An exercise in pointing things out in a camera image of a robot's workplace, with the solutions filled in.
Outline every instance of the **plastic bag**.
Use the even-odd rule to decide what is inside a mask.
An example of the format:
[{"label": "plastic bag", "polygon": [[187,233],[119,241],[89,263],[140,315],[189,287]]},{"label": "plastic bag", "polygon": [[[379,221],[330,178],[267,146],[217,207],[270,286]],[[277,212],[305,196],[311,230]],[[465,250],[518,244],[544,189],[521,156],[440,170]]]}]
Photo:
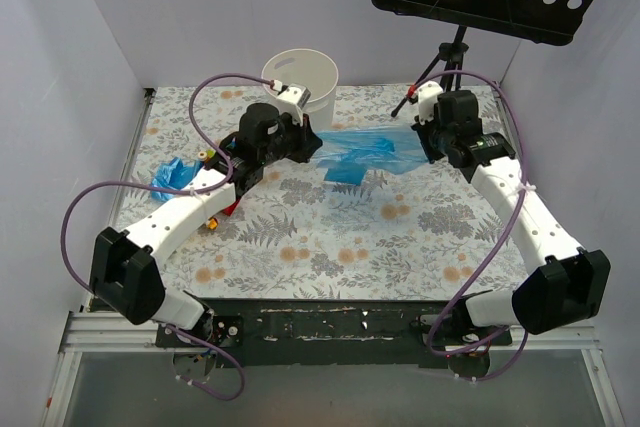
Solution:
[{"label": "plastic bag", "polygon": [[[156,175],[151,181],[153,187],[163,187],[165,189],[182,190],[193,180],[198,171],[202,168],[202,162],[195,161],[192,165],[184,165],[180,157],[174,157],[168,164],[160,164]],[[151,198],[166,202],[173,198],[172,194],[151,192]]]},{"label": "plastic bag", "polygon": [[360,185],[367,170],[404,174],[427,164],[418,135],[409,125],[318,132],[323,146],[313,156],[328,168],[324,180]]}]

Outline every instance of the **table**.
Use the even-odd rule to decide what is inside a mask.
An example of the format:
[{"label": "table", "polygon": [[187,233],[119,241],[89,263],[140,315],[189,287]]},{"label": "table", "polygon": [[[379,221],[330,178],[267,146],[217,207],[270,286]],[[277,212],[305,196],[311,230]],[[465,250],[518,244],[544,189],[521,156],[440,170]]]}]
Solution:
[{"label": "table", "polygon": [[[485,131],[503,131],[488,87],[470,87]],[[157,91],[132,169],[148,184],[174,156],[205,149],[187,103],[193,89]],[[333,129],[409,125],[415,107],[389,116],[406,85],[338,87]],[[246,107],[268,101],[259,86],[210,87],[195,114],[213,139],[237,129]],[[195,232],[162,268],[165,285],[201,297],[449,299],[494,245],[502,226],[489,204],[446,161],[395,176],[370,171],[361,186],[323,182],[313,162],[280,161],[219,227]],[[159,206],[130,191],[120,208],[123,229]],[[509,289],[526,276],[509,241],[470,292]]]}]

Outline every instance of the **red object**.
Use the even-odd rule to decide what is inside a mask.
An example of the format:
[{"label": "red object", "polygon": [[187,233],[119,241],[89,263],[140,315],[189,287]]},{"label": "red object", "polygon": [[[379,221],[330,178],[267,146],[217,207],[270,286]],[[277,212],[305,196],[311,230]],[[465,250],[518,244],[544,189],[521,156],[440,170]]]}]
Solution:
[{"label": "red object", "polygon": [[231,204],[226,209],[222,209],[222,212],[224,212],[226,215],[233,214],[233,211],[236,210],[236,207],[238,206],[239,203],[240,203],[240,199],[236,200],[233,204]]}]

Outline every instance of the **gray floor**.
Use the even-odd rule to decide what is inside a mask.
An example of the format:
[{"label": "gray floor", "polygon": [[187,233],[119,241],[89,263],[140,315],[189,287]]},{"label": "gray floor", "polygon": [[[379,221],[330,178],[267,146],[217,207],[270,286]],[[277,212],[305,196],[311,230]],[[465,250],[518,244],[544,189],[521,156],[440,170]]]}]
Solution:
[{"label": "gray floor", "polygon": [[[65,425],[604,425],[580,351],[526,351],[502,379],[478,385],[407,365],[254,367],[233,402],[176,381],[171,358],[84,354]],[[212,386],[235,387],[234,371],[214,373]]]}]

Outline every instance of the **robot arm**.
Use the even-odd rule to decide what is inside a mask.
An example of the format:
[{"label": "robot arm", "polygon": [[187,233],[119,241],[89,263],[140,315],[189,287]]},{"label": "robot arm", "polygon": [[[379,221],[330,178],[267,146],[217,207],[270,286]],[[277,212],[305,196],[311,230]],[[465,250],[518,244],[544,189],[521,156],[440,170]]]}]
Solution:
[{"label": "robot arm", "polygon": [[[209,338],[208,308],[186,292],[165,288],[160,269],[198,227],[235,206],[260,182],[266,166],[284,158],[298,163],[310,160],[322,141],[301,111],[308,98],[307,89],[291,85],[278,97],[280,111],[264,103],[247,108],[238,132],[220,143],[234,165],[227,184],[204,194],[176,196],[122,232],[104,229],[94,248],[89,282],[93,293],[133,324],[154,320]],[[218,184],[226,174],[226,163],[214,156],[184,190]]]},{"label": "robot arm", "polygon": [[515,291],[463,298],[457,318],[473,326],[522,325],[532,334],[598,313],[610,264],[601,251],[587,252],[549,212],[531,185],[520,183],[521,166],[500,134],[484,134],[478,102],[470,91],[442,93],[433,82],[417,91],[413,129],[430,162],[447,157],[489,201],[506,224],[520,190],[527,190],[511,238],[529,277]]}]

